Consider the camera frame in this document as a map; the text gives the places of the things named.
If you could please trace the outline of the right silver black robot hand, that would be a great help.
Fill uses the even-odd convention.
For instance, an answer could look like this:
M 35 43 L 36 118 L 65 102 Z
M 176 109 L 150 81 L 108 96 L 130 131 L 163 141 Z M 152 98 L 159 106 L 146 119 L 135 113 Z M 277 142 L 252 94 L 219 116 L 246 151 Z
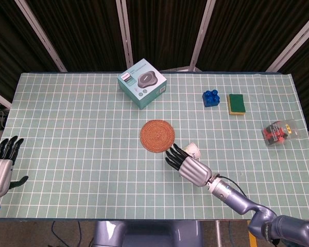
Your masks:
M 176 144 L 166 150 L 165 154 L 166 162 L 177 170 L 181 177 L 197 187 L 205 186 L 212 177 L 212 171 L 208 166 L 191 157 Z

